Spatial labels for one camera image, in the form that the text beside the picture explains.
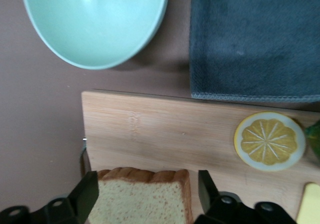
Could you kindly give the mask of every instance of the lemon half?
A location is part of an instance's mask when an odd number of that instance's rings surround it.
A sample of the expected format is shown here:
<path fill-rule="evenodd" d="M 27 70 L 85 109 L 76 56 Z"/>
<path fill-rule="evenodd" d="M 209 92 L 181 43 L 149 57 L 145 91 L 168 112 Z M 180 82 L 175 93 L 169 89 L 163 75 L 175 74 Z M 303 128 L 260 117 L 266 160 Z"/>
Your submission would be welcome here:
<path fill-rule="evenodd" d="M 234 135 L 234 147 L 249 166 L 262 171 L 280 171 L 303 156 L 306 139 L 300 126 L 277 112 L 264 111 L 244 119 Z"/>

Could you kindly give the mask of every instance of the bread crust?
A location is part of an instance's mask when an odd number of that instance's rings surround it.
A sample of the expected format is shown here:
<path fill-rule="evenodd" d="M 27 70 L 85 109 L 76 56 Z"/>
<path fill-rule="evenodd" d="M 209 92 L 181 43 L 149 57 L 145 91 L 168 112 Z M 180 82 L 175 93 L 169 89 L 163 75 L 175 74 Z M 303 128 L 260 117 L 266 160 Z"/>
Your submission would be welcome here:
<path fill-rule="evenodd" d="M 134 167 L 118 167 L 112 170 L 105 169 L 98 171 L 98 180 L 100 182 L 107 182 L 109 180 L 123 180 L 127 182 L 142 182 L 146 184 L 178 182 L 181 186 L 187 224 L 192 224 L 194 222 L 191 207 L 190 174 L 186 169 L 181 169 L 178 171 L 162 170 L 153 172 Z"/>

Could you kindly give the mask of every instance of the towel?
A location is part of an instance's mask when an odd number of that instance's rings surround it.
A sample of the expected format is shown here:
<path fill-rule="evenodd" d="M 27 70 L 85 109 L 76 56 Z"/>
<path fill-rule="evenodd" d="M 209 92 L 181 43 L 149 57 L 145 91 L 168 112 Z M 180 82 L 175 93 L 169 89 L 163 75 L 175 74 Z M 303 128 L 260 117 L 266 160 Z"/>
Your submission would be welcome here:
<path fill-rule="evenodd" d="M 196 99 L 320 101 L 320 0 L 192 0 Z"/>

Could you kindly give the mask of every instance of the cutting board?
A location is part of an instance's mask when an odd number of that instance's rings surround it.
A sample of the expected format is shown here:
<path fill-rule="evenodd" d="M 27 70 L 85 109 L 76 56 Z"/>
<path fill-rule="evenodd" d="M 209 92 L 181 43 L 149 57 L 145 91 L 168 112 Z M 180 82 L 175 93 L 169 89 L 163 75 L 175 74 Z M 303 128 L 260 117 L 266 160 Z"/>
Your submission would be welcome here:
<path fill-rule="evenodd" d="M 305 128 L 320 119 L 318 112 L 100 90 L 83 92 L 82 107 L 92 170 L 188 169 L 194 218 L 203 212 L 198 170 L 208 170 L 219 191 L 236 193 L 245 205 L 274 202 L 294 219 L 304 185 L 320 184 L 308 147 L 294 166 L 264 172 L 245 164 L 233 142 L 238 124 L 253 113 L 279 112 Z"/>

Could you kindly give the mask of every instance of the mint green bowl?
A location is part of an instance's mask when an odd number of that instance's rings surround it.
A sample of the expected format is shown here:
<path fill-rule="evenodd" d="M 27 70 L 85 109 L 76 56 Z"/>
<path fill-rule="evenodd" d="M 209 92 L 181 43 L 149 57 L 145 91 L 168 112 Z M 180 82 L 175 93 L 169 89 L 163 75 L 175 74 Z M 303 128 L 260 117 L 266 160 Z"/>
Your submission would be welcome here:
<path fill-rule="evenodd" d="M 119 65 L 154 36 L 168 0 L 23 0 L 44 43 L 76 67 Z"/>

